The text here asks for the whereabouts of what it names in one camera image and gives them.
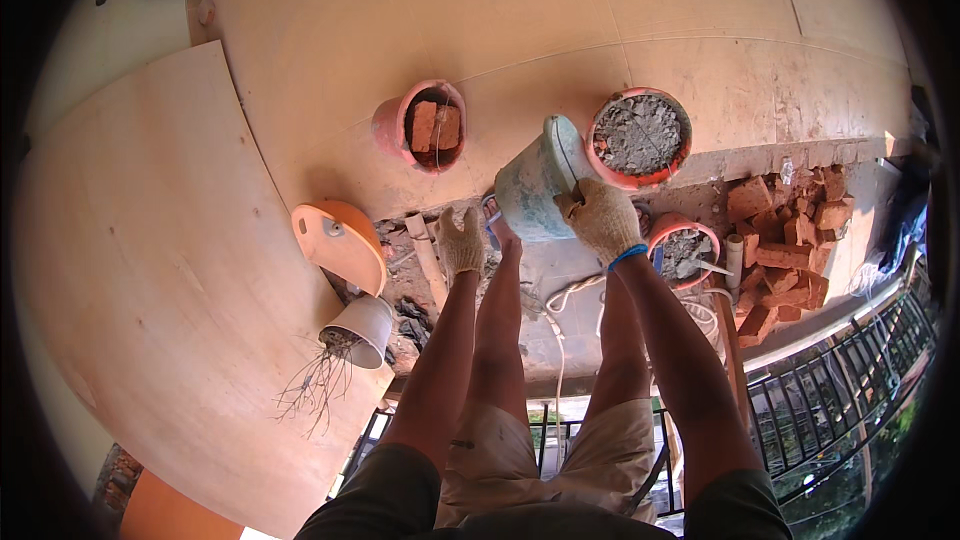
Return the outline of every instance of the bucket with brick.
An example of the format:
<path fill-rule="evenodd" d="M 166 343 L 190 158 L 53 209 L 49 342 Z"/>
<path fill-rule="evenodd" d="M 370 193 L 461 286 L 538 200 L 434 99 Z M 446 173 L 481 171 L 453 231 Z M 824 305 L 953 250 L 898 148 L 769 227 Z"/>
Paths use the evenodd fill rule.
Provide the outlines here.
<path fill-rule="evenodd" d="M 467 138 L 467 108 L 443 79 L 429 79 L 380 104 L 370 131 L 378 148 L 415 170 L 437 175 L 453 167 Z"/>
<path fill-rule="evenodd" d="M 657 186 L 690 155 L 690 117 L 676 98 L 656 88 L 611 96 L 586 130 L 583 147 L 603 180 L 627 191 Z"/>
<path fill-rule="evenodd" d="M 720 259 L 720 240 L 714 230 L 675 210 L 654 221 L 647 249 L 651 259 L 658 258 L 658 248 L 662 250 L 660 275 L 675 291 L 692 288 L 711 274 L 696 266 L 696 261 L 716 265 Z"/>

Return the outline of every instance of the khaki shorts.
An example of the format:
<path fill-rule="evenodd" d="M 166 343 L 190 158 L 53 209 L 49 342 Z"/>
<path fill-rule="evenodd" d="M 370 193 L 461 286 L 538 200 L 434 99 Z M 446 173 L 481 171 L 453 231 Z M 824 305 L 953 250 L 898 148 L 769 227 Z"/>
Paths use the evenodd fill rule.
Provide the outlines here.
<path fill-rule="evenodd" d="M 559 473 L 548 481 L 537 471 L 529 426 L 501 408 L 468 402 L 450 445 L 436 527 L 456 527 L 475 513 L 551 501 L 619 513 L 653 462 L 649 398 L 621 402 L 583 424 Z M 644 498 L 632 517 L 652 524 L 657 514 Z"/>

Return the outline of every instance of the pvc pipe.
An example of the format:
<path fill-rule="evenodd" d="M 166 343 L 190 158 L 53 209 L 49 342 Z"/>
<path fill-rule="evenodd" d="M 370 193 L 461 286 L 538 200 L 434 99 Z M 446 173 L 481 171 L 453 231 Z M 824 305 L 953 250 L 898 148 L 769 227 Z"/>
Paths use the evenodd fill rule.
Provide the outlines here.
<path fill-rule="evenodd" d="M 726 268 L 732 273 L 724 276 L 726 287 L 730 294 L 737 296 L 740 290 L 740 279 L 743 277 L 743 236 L 730 234 L 724 240 L 726 246 Z"/>

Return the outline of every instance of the bucket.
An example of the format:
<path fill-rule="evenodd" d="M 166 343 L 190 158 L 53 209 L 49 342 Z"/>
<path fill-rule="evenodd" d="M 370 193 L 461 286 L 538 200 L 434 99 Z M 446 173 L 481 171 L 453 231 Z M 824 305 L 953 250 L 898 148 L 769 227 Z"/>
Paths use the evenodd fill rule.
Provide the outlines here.
<path fill-rule="evenodd" d="M 706 234 L 710 238 L 710 244 L 713 246 L 713 264 L 717 264 L 717 261 L 720 260 L 720 240 L 717 239 L 717 234 L 714 234 L 714 230 L 702 223 L 691 221 L 689 217 L 676 210 L 665 212 L 654 222 L 653 228 L 650 230 L 649 243 L 647 244 L 647 255 L 653 259 L 654 250 L 657 246 L 666 240 L 667 236 L 681 230 L 697 230 L 698 232 Z M 701 269 L 700 271 L 701 273 L 698 278 L 688 282 L 678 283 L 673 286 L 673 290 L 682 291 L 693 288 L 706 280 L 707 276 L 711 274 L 711 272 L 706 269 Z"/>
<path fill-rule="evenodd" d="M 394 310 L 390 303 L 369 294 L 346 305 L 323 329 L 342 328 L 350 330 L 365 342 L 358 342 L 350 349 L 349 361 L 364 369 L 377 369 L 383 365 L 387 339 L 394 327 Z"/>
<path fill-rule="evenodd" d="M 418 102 L 450 104 L 460 109 L 460 141 L 453 148 L 425 153 L 410 151 L 414 109 Z M 444 79 L 428 79 L 414 85 L 407 93 L 380 103 L 369 124 L 373 140 L 384 154 L 396 156 L 418 172 L 439 175 L 453 167 L 464 151 L 467 140 L 467 105 L 460 92 Z"/>
<path fill-rule="evenodd" d="M 600 121 L 600 116 L 602 116 L 611 105 L 621 102 L 624 99 L 630 99 L 631 97 L 638 97 L 640 95 L 657 95 L 669 103 L 677 112 L 677 121 L 679 122 L 679 149 L 674 153 L 669 164 L 660 171 L 655 171 L 647 175 L 627 175 L 626 173 L 607 167 L 603 160 L 597 156 L 596 150 L 594 150 L 594 133 L 596 132 L 597 123 Z M 632 192 L 643 186 L 657 186 L 673 177 L 684 161 L 687 160 L 687 157 L 690 156 L 690 147 L 692 144 L 693 128 L 690 126 L 690 116 L 687 115 L 687 111 L 684 110 L 680 102 L 663 90 L 637 87 L 618 91 L 600 107 L 600 110 L 594 115 L 593 122 L 590 124 L 589 129 L 586 130 L 586 137 L 583 139 L 583 150 L 590 166 L 594 168 L 600 176 L 600 179 L 610 186 L 617 186 L 620 189 Z"/>
<path fill-rule="evenodd" d="M 600 179 L 587 160 L 577 128 L 562 114 L 543 120 L 543 133 L 496 174 L 496 204 L 510 229 L 531 243 L 574 238 L 554 204 L 577 180 Z"/>

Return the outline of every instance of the gloved hand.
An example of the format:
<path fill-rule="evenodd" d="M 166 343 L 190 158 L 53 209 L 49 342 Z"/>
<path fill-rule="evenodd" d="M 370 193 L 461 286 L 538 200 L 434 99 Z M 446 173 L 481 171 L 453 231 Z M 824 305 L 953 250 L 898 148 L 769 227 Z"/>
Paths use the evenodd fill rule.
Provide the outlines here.
<path fill-rule="evenodd" d="M 469 207 L 463 214 L 463 229 L 457 229 L 453 222 L 453 207 L 447 207 L 439 216 L 437 225 L 437 246 L 439 261 L 443 265 L 446 280 L 453 284 L 453 278 L 464 271 L 483 271 L 483 239 L 480 235 L 480 221 L 476 207 Z"/>
<path fill-rule="evenodd" d="M 578 188 L 582 204 L 567 194 L 558 194 L 553 201 L 566 224 L 605 268 L 631 248 L 646 245 L 637 210 L 623 190 L 592 179 L 580 180 Z"/>

